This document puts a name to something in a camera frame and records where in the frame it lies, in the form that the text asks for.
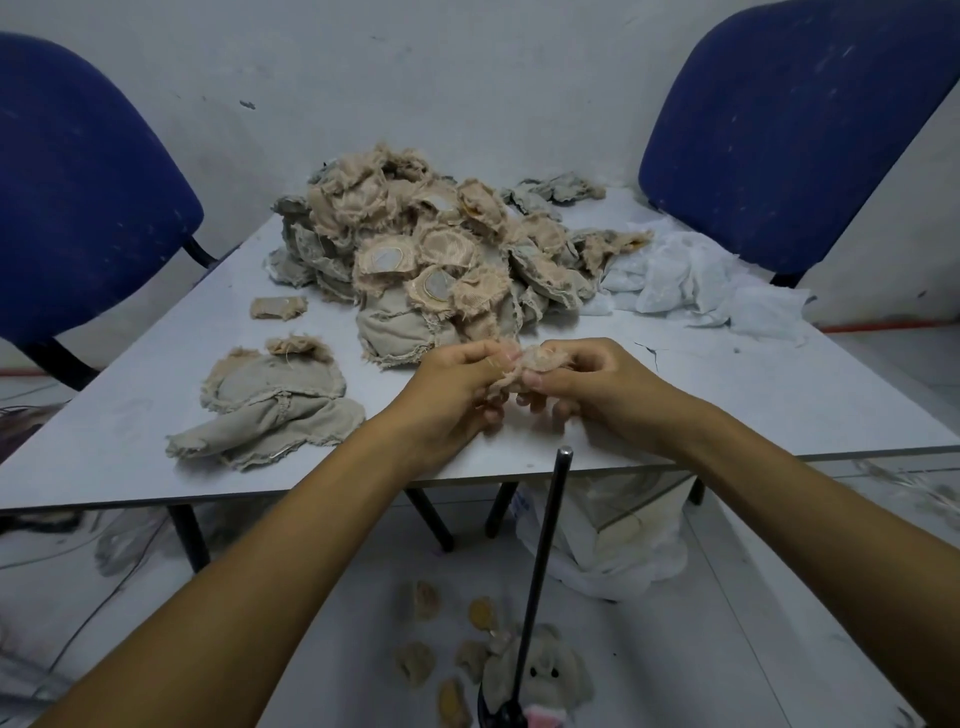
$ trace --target unstuffed plush toy skin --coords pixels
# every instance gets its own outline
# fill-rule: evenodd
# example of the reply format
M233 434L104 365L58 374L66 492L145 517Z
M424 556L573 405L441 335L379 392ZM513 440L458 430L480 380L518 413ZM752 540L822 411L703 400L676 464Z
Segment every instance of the unstuffed plush toy skin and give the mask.
M484 666L483 694L491 713L496 713L510 698L519 647L517 636L502 655L491 656ZM593 684L580 655L561 641L556 627L535 626L520 683L520 707L538 705L573 711L592 698Z

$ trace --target forearm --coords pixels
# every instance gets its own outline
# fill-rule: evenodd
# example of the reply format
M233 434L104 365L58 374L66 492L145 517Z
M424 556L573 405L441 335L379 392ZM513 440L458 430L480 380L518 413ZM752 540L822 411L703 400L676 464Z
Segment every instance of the forearm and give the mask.
M960 724L960 551L705 405L677 453L931 725Z
M376 419L36 723L254 726L356 549L412 475Z

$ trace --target person's left hand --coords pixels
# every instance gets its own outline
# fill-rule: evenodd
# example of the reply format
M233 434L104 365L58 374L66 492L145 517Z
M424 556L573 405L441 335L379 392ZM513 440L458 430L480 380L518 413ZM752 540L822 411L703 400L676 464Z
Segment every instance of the person's left hand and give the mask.
M439 468L483 430L503 421L507 395L486 390L514 368L515 344L477 341L428 352L390 405L376 416L399 438L411 477Z

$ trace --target white fabric pile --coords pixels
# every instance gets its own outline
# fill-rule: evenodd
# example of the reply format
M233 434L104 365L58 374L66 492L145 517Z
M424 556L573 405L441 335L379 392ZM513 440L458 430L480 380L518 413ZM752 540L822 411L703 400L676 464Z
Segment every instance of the white fabric pile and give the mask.
M806 289L770 285L716 242L668 215L630 223L653 241L611 259L596 297L581 314L614 309L665 315L691 327L719 327L752 336L798 340L798 324L810 296Z

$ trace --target person's right hand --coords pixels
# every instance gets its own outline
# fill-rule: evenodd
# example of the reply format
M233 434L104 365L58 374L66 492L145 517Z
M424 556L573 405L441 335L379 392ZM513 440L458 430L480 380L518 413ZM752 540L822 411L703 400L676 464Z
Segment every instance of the person's right hand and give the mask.
M663 381L612 339L569 339L543 343L570 355L571 369L545 374L524 372L532 394L517 403L541 412L556 397L553 416L565 422L583 415L603 423L649 452L672 456L697 422L702 400Z

